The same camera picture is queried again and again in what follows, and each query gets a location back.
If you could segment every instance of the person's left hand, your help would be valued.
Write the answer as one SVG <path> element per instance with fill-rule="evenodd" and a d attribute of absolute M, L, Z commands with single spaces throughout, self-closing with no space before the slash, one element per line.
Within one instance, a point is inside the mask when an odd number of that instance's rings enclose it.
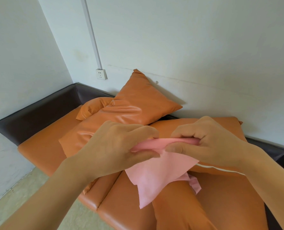
<path fill-rule="evenodd" d="M 152 150 L 131 152 L 130 149 L 148 138 L 158 138 L 159 132 L 141 124 L 121 124 L 106 121 L 88 143 L 75 155 L 77 164 L 91 181 L 113 174 L 160 155 Z"/>

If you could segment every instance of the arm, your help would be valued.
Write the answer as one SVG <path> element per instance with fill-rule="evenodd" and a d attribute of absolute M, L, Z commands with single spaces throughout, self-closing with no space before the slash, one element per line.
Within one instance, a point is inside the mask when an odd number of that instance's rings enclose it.
<path fill-rule="evenodd" d="M 57 229 L 76 198 L 95 178 L 159 157 L 154 151 L 130 151 L 137 143 L 158 136 L 153 127 L 105 122 L 75 156 L 61 163 L 51 178 L 0 226 L 0 230 Z"/>
<path fill-rule="evenodd" d="M 244 142 L 210 117 L 179 126 L 171 137 L 197 137 L 200 145 L 173 143 L 166 151 L 182 153 L 202 162 L 239 168 L 284 229 L 284 169 L 261 148 Z"/>

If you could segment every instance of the electrical outlet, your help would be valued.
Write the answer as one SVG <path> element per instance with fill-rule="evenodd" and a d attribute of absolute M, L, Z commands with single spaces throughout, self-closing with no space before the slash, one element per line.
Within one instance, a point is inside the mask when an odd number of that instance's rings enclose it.
<path fill-rule="evenodd" d="M 105 69 L 96 69 L 96 78 L 100 80 L 107 80 Z"/>

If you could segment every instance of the concrete floor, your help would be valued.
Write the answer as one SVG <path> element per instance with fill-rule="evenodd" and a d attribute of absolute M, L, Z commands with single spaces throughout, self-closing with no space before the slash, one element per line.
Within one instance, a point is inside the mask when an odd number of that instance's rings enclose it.
<path fill-rule="evenodd" d="M 35 168 L 12 187 L 0 199 L 0 225 L 11 216 L 29 197 L 31 197 L 48 177 Z M 112 230 L 98 214 L 92 212 L 78 200 L 74 202 L 62 221 L 59 230 Z"/>

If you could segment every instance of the pink fabric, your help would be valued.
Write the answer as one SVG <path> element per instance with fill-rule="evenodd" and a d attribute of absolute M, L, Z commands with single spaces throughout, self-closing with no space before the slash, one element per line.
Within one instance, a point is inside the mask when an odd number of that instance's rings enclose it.
<path fill-rule="evenodd" d="M 165 147 L 174 142 L 198 145 L 199 139 L 147 139 L 131 149 L 132 152 L 152 149 L 160 154 L 160 158 L 152 158 L 125 170 L 130 181 L 138 186 L 140 208 L 151 203 L 160 191 L 173 181 L 189 181 L 196 193 L 200 191 L 201 187 L 197 178 L 189 177 L 187 173 L 191 167 L 198 163 L 198 160 L 187 155 L 166 152 Z"/>

